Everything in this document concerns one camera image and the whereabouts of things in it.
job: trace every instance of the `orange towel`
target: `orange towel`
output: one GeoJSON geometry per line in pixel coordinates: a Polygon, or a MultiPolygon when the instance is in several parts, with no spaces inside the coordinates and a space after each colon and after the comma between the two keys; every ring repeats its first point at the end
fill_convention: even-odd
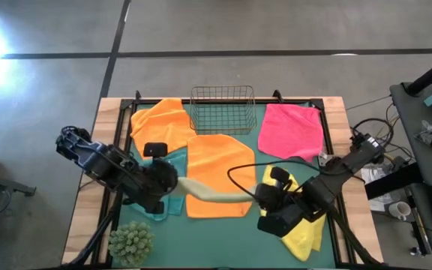
{"type": "MultiPolygon", "coordinates": [[[[187,142],[187,177],[196,179],[220,192],[241,191],[227,177],[227,170],[238,165],[253,164],[251,148],[231,136],[200,135],[187,142]]],[[[244,188],[256,184],[254,167],[237,169],[231,176],[244,188]]],[[[203,202],[191,195],[186,197],[186,211],[190,218],[244,217],[251,202],[203,202]]]]}
{"type": "Polygon", "coordinates": [[[145,121],[151,116],[157,116],[161,113],[170,113],[176,110],[184,110],[181,98],[164,98],[151,109],[140,109],[131,116],[131,136],[144,126],[145,121]]]}
{"type": "Polygon", "coordinates": [[[146,143],[166,143],[170,153],[185,147],[188,139],[196,136],[178,98],[163,99],[151,109],[137,111],[131,116],[131,126],[131,136],[141,157],[146,143]]]}

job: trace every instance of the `white cup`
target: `white cup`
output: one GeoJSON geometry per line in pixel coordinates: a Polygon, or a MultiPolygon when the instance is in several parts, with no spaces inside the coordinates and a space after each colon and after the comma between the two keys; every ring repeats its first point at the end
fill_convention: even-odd
{"type": "Polygon", "coordinates": [[[395,202],[389,206],[389,214],[400,221],[406,221],[406,216],[411,214],[411,207],[405,202],[395,202]]]}

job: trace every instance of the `cloth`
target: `cloth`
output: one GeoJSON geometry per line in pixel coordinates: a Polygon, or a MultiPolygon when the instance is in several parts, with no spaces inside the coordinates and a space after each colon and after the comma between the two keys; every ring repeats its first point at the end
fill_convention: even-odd
{"type": "MultiPolygon", "coordinates": [[[[182,148],[178,151],[174,151],[171,154],[168,154],[166,157],[163,157],[163,160],[172,164],[176,170],[178,171],[178,176],[186,176],[186,158],[188,156],[188,149],[182,148]]],[[[148,166],[152,161],[145,160],[141,163],[142,166],[148,166]]],[[[161,198],[161,202],[164,203],[164,212],[163,214],[149,214],[146,213],[144,208],[137,204],[133,203],[131,207],[141,213],[143,213],[146,217],[151,218],[155,221],[163,221],[167,218],[168,215],[180,215],[182,213],[183,203],[185,201],[184,196],[173,196],[166,195],[161,198]]]]}
{"type": "MultiPolygon", "coordinates": [[[[267,185],[276,185],[276,180],[271,178],[273,166],[268,165],[264,171],[262,182],[267,185]]],[[[292,185],[289,191],[294,191],[298,187],[298,182],[293,175],[289,175],[292,185]]],[[[266,215],[265,210],[261,210],[261,215],[266,215]]],[[[286,245],[289,251],[299,260],[305,262],[311,254],[311,249],[320,251],[321,240],[323,238],[323,227],[326,215],[310,223],[304,218],[295,226],[281,241],[286,245]]]]}
{"type": "Polygon", "coordinates": [[[293,104],[268,104],[258,137],[258,149],[287,159],[299,156],[307,162],[323,150],[320,111],[293,104]]]}
{"type": "MultiPolygon", "coordinates": [[[[251,148],[231,136],[199,135],[187,141],[187,177],[202,182],[215,191],[240,191],[227,177],[227,170],[242,164],[253,164],[251,148]]],[[[233,171],[231,176],[244,188],[256,184],[254,167],[233,171]]],[[[218,203],[203,202],[186,196],[186,212],[190,218],[239,218],[244,217],[251,202],[218,203]]]]}
{"type": "Polygon", "coordinates": [[[183,109],[181,99],[165,98],[151,109],[141,109],[131,116],[131,137],[143,159],[146,143],[166,143],[168,153],[187,145],[196,136],[190,128],[190,117],[183,109]]]}

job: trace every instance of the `concrete floor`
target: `concrete floor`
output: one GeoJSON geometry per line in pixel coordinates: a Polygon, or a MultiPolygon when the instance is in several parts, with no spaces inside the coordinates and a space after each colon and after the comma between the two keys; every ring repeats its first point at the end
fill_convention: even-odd
{"type": "MultiPolygon", "coordinates": [[[[108,53],[123,0],[0,0],[0,54],[108,53]]],[[[432,49],[432,0],[133,0],[121,52],[432,49]]],[[[36,185],[0,222],[0,269],[57,266],[81,171],[55,152],[59,129],[92,129],[107,58],[0,60],[0,174],[36,185]]],[[[184,97],[198,85],[252,85],[259,96],[338,95],[347,107],[389,94],[432,66],[432,54],[120,58],[110,97],[184,97]]],[[[389,99],[352,109],[349,122],[384,117],[389,99]]],[[[377,131],[379,126],[368,127],[377,131]]],[[[408,146],[401,125],[394,143],[408,146]]],[[[375,217],[385,261],[409,256],[407,224],[375,217]]]]}

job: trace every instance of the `wire basket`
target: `wire basket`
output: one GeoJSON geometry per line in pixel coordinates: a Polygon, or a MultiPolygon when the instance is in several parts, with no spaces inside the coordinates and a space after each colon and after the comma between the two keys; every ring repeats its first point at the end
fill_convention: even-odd
{"type": "Polygon", "coordinates": [[[254,90],[249,85],[194,87],[190,117],[197,134],[249,134],[257,125],[254,90]]]}

